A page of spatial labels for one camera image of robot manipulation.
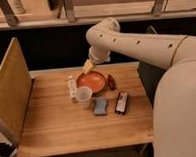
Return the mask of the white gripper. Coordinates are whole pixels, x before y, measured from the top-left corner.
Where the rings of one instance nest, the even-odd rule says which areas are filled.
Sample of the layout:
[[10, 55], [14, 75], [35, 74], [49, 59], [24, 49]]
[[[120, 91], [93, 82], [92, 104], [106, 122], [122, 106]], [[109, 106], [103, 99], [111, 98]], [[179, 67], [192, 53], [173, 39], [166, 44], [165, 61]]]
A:
[[88, 54], [89, 60], [84, 62], [83, 73], [88, 74], [94, 67], [95, 64], [102, 64], [110, 61], [110, 51], [109, 50], [101, 50], [96, 47], [89, 48]]

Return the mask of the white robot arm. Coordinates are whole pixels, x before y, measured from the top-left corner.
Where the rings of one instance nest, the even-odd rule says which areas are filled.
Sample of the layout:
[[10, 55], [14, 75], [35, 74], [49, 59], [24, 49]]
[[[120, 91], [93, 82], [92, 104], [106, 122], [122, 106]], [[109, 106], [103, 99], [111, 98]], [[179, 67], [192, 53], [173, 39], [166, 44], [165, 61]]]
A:
[[94, 64], [114, 51], [165, 70], [153, 105], [154, 157], [196, 157], [196, 36], [122, 33], [109, 17], [86, 40]]

